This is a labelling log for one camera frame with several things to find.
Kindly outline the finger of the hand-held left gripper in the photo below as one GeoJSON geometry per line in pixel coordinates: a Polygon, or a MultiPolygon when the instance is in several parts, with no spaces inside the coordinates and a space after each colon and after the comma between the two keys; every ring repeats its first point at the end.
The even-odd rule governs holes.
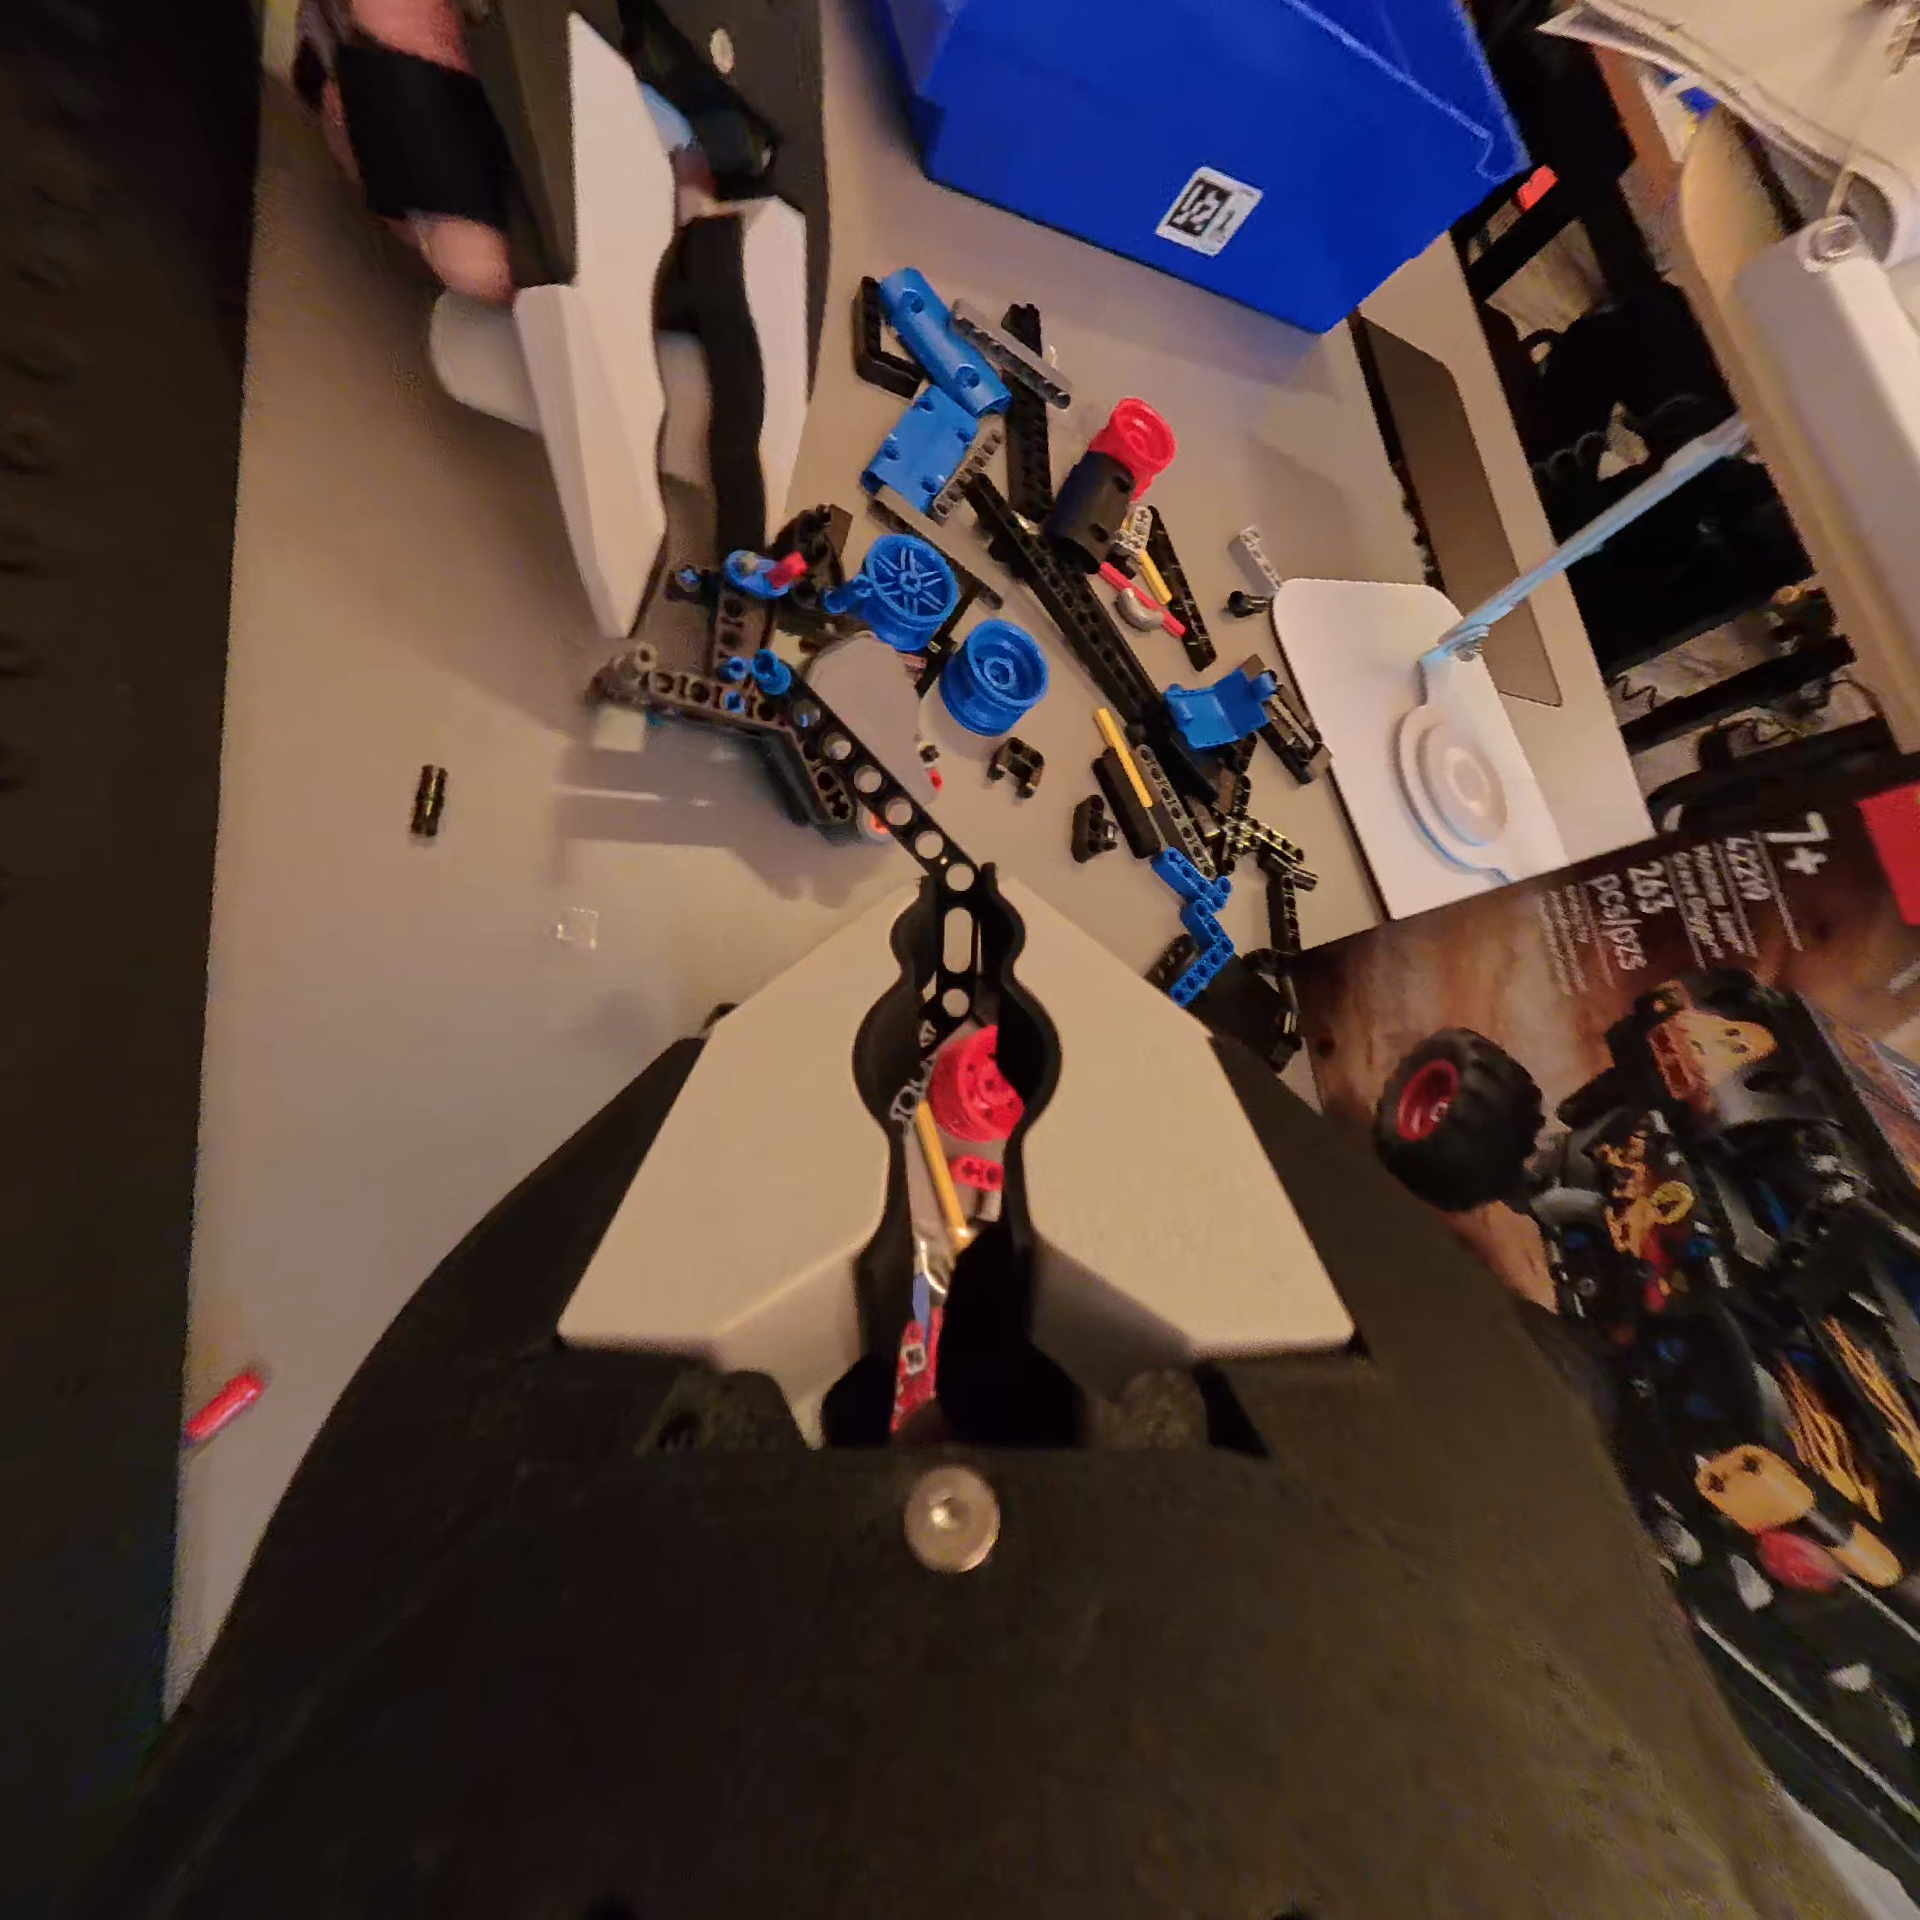
{"type": "Polygon", "coordinates": [[[766,551],[810,409],[810,236],[781,200],[681,230],[681,314],[708,378],[707,455],[722,559],[766,551]]]}
{"type": "Polygon", "coordinates": [[[573,274],[523,289],[515,329],[592,622],[633,634],[666,542],[657,284],[680,191],[629,59],[568,23],[573,274]]]}

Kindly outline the long black holed beam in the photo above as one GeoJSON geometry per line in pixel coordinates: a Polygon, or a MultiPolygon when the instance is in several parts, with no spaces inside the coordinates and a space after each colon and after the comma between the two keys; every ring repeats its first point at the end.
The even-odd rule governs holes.
{"type": "MultiPolygon", "coordinates": [[[[1040,314],[1017,304],[1006,314],[1006,327],[1025,345],[1040,348],[1040,314]]],[[[1211,764],[1192,753],[1169,724],[1164,690],[1154,684],[1134,646],[1120,634],[1116,616],[1097,599],[1097,569],[1083,569],[1076,559],[1045,539],[1043,524],[1061,482],[1051,479],[1049,417],[1036,394],[1006,379],[1012,395],[1008,412],[1006,472],[1012,487],[1004,497],[986,481],[966,482],[966,500],[980,528],[1014,569],[1019,580],[1045,608],[1053,628],[1068,643],[1075,660],[1109,697],[1118,721],[1144,732],[1147,745],[1166,764],[1173,783],[1192,799],[1211,785],[1211,764]]]]}

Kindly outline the blue curved panel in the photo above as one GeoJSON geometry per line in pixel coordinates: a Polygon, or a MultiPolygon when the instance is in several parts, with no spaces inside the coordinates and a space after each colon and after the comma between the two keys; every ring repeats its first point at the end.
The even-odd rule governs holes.
{"type": "Polygon", "coordinates": [[[880,314],[930,387],[971,418],[1004,417],[1012,395],[994,364],[956,326],[949,303],[916,270],[877,282],[880,314]]]}

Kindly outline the grey desk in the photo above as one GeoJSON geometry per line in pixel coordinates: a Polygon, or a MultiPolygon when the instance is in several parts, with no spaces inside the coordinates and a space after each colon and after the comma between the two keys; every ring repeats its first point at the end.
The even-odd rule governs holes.
{"type": "MultiPolygon", "coordinates": [[[[1093,414],[1153,400],[1193,587],[1256,526],[1284,574],[1416,583],[1354,334],[1300,334],[923,178],[873,14],[824,4],[832,297],[796,487],[849,499],[888,418],[862,274],[1033,303],[1093,414]]],[[[544,455],[449,400],[429,290],[286,65],[261,91],[185,1400],[264,1400],[182,1455],[165,1704],[185,1699],[314,1434],[494,1202],[717,1001],[907,876],[787,820],[725,742],[585,712],[600,646],[544,455]],[[424,764],[440,836],[410,834],[424,764]],[[552,935],[600,913],[597,952],[552,935]]]]}

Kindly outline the blue flat holed panel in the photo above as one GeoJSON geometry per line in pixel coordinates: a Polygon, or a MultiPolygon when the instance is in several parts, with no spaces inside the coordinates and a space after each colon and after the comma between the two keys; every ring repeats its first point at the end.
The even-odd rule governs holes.
{"type": "Polygon", "coordinates": [[[860,486],[868,497],[893,494],[928,521],[946,521],[1002,447],[1002,414],[971,417],[963,403],[926,387],[872,455],[860,486]]]}

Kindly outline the black curved panel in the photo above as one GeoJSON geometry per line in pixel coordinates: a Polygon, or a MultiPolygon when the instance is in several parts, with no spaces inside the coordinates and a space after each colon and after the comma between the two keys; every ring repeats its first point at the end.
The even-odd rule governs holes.
{"type": "Polygon", "coordinates": [[[1136,473],[1120,458],[1090,448],[1061,482],[1043,536],[1083,569],[1097,569],[1136,506],[1136,473]]]}

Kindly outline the blue hinged fender panel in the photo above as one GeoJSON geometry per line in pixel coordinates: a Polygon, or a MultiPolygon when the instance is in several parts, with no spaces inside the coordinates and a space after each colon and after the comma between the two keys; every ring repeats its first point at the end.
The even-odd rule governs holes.
{"type": "Polygon", "coordinates": [[[1209,686],[1169,686],[1164,710],[1192,753],[1220,753],[1269,724],[1278,690],[1281,678],[1253,660],[1209,686]]]}

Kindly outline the black grey motor assembly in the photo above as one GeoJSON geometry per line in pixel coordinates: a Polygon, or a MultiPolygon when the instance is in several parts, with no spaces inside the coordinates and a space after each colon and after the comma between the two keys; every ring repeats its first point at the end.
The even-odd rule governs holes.
{"type": "Polygon", "coordinates": [[[837,847],[888,840],[828,774],[813,770],[784,699],[813,689],[907,788],[932,810],[921,750],[921,689],[907,660],[852,619],[826,614],[845,569],[850,515],[802,511],[766,551],[714,568],[673,568],[657,614],[666,634],[635,634],[587,684],[587,707],[701,732],[752,758],[784,817],[837,847]]]}

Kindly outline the black rectangular frame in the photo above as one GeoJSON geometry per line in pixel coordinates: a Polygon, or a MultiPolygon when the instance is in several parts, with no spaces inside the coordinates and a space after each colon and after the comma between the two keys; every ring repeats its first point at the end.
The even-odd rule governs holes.
{"type": "Polygon", "coordinates": [[[1261,672],[1257,690],[1264,695],[1260,738],[1281,758],[1296,785],[1315,785],[1330,768],[1328,744],[1276,674],[1261,672]]]}

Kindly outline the instruction booklet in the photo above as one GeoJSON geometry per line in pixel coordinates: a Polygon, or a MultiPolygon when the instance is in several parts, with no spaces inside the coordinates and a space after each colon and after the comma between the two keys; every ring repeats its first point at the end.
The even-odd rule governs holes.
{"type": "Polygon", "coordinates": [[[1787,236],[1736,294],[1905,619],[1917,735],[1916,4],[1554,4],[1542,32],[1636,63],[1676,156],[1738,122],[1787,236]]]}

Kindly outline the dark desk pad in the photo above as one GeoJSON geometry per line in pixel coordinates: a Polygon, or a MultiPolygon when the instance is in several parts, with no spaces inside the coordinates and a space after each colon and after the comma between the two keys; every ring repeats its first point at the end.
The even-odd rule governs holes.
{"type": "Polygon", "coordinates": [[[1425,579],[1462,616],[1550,551],[1547,519],[1539,539],[1516,550],[1496,487],[1498,473],[1507,472],[1507,442],[1514,442],[1517,470],[1528,467],[1522,425],[1532,390],[1514,359],[1517,336],[1504,320],[1477,319],[1477,327],[1492,382],[1485,400],[1465,390],[1469,359],[1462,348],[1438,353],[1373,319],[1350,319],[1382,450],[1425,556],[1425,579]]]}

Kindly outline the black square flat panel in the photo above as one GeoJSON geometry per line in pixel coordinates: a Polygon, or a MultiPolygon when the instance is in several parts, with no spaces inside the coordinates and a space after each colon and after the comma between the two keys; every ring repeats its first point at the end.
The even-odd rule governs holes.
{"type": "Polygon", "coordinates": [[[1240,1042],[1273,1074],[1284,1074],[1306,1042],[1290,958],[1276,950],[1240,952],[1192,1011],[1217,1038],[1240,1042]]]}

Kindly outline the black bent long beam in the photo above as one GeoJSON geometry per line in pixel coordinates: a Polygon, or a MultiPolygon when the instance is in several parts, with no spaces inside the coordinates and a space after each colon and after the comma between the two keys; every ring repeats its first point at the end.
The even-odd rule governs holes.
{"type": "Polygon", "coordinates": [[[996,950],[1008,927],[994,876],[963,850],[907,785],[890,774],[868,745],[813,690],[787,695],[784,715],[813,770],[845,788],[862,817],[873,817],[888,840],[918,870],[912,894],[890,934],[918,1062],[966,1023],[986,1023],[996,1003],[996,950]]]}

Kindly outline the blue wheel rim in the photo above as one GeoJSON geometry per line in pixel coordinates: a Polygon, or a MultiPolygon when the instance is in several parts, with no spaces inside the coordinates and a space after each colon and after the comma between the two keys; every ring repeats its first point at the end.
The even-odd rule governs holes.
{"type": "Polygon", "coordinates": [[[958,579],[934,545],[916,536],[880,536],[858,574],[824,594],[824,611],[852,619],[900,656],[923,656],[958,602],[958,579]]]}
{"type": "Polygon", "coordinates": [[[1049,694],[1049,660],[1030,632],[987,618],[945,660],[938,694],[973,736],[1008,736],[1049,694]]]}

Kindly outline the white rounded board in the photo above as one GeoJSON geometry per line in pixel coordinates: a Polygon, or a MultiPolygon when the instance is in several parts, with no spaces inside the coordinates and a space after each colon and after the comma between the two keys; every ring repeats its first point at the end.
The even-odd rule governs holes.
{"type": "MultiPolygon", "coordinates": [[[[1416,583],[1296,579],[1272,608],[1286,671],[1328,744],[1338,795],[1392,921],[1502,887],[1442,863],[1402,795],[1394,742],[1419,697],[1416,663],[1458,618],[1440,591],[1416,583]]],[[[1563,867],[1649,840],[1649,807],[1605,690],[1594,681],[1556,703],[1508,694],[1488,663],[1492,651],[1485,646],[1481,663],[1553,807],[1568,854],[1563,867]]]]}

